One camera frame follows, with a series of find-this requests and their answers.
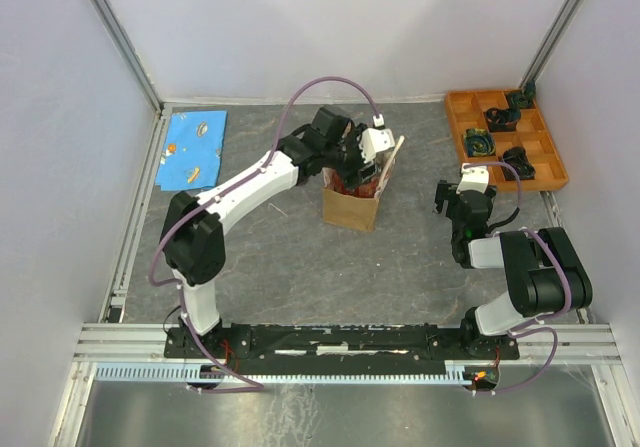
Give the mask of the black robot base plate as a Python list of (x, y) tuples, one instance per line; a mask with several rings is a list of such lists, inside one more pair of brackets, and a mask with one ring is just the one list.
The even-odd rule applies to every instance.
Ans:
[(231, 324), (200, 342), (246, 376), (443, 374), (449, 360), (519, 358), (515, 340), (483, 336), (468, 320), (458, 327)]

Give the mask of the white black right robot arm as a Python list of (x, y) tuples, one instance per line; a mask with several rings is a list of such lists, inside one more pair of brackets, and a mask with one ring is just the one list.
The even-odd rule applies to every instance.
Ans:
[(561, 227), (506, 231), (520, 213), (517, 204), (493, 222), (497, 187), (469, 181), (438, 182), (434, 210), (451, 221), (451, 253), (465, 269), (500, 269), (506, 291), (471, 308), (460, 324), (459, 346), (481, 358), (512, 344), (524, 330), (588, 307), (593, 287), (566, 231)]

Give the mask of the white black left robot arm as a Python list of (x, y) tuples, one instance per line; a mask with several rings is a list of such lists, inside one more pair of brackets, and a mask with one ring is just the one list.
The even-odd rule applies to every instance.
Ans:
[(216, 328), (215, 278), (226, 262), (226, 234), (247, 214), (325, 169), (334, 170), (348, 188), (369, 182), (395, 146), (381, 116), (355, 123), (342, 109), (322, 106), (313, 120), (276, 142), (256, 164), (231, 180), (191, 195), (177, 193), (164, 221), (159, 249), (179, 288), (187, 346), (209, 357), (221, 345)]

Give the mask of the red soda can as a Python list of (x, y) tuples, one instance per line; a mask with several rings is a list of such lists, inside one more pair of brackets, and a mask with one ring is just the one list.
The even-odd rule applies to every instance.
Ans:
[(378, 195), (379, 179), (372, 179), (366, 184), (359, 185), (353, 190), (352, 195), (357, 198), (375, 198)]
[(336, 171), (333, 171), (330, 175), (331, 189), (341, 195), (349, 195), (350, 191), (345, 187), (345, 184)]

